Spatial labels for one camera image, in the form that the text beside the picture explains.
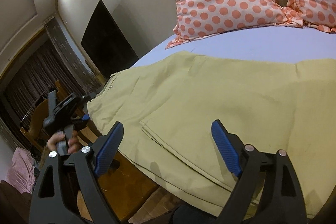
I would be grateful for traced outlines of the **person's left hand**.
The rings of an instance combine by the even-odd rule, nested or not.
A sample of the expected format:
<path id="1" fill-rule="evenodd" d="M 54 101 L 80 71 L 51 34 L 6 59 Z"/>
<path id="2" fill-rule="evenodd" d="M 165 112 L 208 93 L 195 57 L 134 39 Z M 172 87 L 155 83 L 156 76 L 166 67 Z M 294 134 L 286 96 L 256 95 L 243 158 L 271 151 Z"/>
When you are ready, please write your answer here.
<path id="1" fill-rule="evenodd" d="M 65 134 L 62 132 L 57 132 L 49 138 L 47 142 L 47 147 L 50 151 L 56 151 L 56 145 L 65 139 Z M 78 139 L 77 131 L 72 132 L 72 138 L 68 140 L 68 154 L 72 154 L 81 149 L 81 144 Z"/>

